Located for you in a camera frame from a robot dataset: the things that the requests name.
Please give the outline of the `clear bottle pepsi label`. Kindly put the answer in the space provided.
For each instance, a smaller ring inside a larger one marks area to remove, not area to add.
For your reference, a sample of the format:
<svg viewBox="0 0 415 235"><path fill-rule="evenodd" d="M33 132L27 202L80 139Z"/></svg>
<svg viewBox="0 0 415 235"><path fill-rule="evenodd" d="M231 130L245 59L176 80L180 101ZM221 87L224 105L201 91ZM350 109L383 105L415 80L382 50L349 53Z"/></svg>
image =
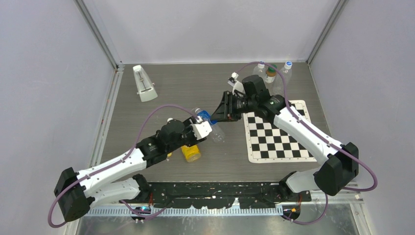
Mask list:
<svg viewBox="0 0 415 235"><path fill-rule="evenodd" d="M209 113L204 109L195 107L192 109L192 112L194 112L198 117L200 117L204 121L209 120Z"/></svg>

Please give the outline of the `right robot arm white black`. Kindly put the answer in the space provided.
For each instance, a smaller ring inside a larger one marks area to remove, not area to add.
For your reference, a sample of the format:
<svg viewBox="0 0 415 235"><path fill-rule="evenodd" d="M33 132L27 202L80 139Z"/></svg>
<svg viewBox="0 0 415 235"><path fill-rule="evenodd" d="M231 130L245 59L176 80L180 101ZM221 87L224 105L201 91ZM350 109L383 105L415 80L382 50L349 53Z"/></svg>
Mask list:
<svg viewBox="0 0 415 235"><path fill-rule="evenodd" d="M250 75L242 80L243 95L225 91L211 120L232 122L242 114L255 113L264 121L285 131L306 148L320 167L307 171L294 171L280 180L279 194L282 199L292 201L299 192L321 190L335 196L359 173L354 161L359 151L356 145L329 137L312 125L281 95L271 96L261 77Z"/></svg>

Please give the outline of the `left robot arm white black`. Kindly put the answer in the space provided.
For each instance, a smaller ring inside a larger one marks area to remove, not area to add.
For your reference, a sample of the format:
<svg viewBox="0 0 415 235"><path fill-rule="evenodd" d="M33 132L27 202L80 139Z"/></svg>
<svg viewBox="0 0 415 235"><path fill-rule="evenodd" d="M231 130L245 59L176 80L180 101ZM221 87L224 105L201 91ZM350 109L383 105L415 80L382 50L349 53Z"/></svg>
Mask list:
<svg viewBox="0 0 415 235"><path fill-rule="evenodd" d="M100 204L123 199L146 202L150 187L142 175L122 182L118 179L166 160L182 146L206 140L211 131L209 122L200 117L185 121L171 118L154 135L111 160L80 171L72 167L63 170L54 189L54 204L59 206L64 222L72 222Z"/></svg>

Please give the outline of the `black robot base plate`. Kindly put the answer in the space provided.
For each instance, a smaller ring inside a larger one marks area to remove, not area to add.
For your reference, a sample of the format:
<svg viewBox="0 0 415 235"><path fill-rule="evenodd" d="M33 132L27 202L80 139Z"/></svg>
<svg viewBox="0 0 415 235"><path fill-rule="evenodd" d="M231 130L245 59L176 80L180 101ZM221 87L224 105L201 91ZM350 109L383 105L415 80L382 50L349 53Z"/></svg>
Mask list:
<svg viewBox="0 0 415 235"><path fill-rule="evenodd" d="M280 203L311 201L311 193L291 193L272 182L150 182L128 203L157 209L230 209L234 204L245 211L274 209Z"/></svg>

